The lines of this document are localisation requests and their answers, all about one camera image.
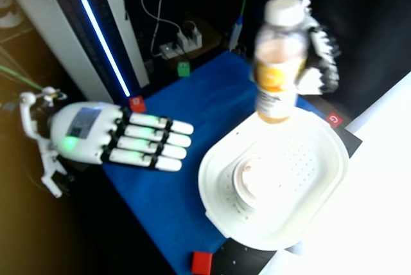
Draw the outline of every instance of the green cube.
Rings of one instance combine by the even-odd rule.
[[[179,77],[189,77],[190,76],[190,63],[189,62],[179,62],[177,66],[179,72]]]

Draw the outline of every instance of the blue cloth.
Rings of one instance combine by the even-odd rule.
[[[214,253],[225,238],[205,216],[197,176],[206,152],[254,112],[256,88],[250,65],[225,52],[189,78],[145,101],[147,113],[194,126],[181,171],[158,172],[116,164],[103,169],[177,274],[191,274],[193,251]],[[298,106],[321,114],[306,101]]]

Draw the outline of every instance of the white bottle cap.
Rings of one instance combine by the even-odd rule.
[[[302,0],[269,0],[265,21],[273,26],[295,26],[303,22],[306,5]]]

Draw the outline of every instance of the colander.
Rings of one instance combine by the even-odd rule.
[[[312,112],[270,125],[251,115],[204,156],[198,188],[225,236],[275,251],[296,244],[347,172],[338,135]]]

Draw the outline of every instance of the bottle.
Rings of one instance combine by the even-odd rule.
[[[308,49],[308,36],[301,28],[306,6],[305,0],[270,0],[265,6],[265,24],[254,51],[254,79],[256,110],[267,123],[287,120],[295,107],[295,79]]]

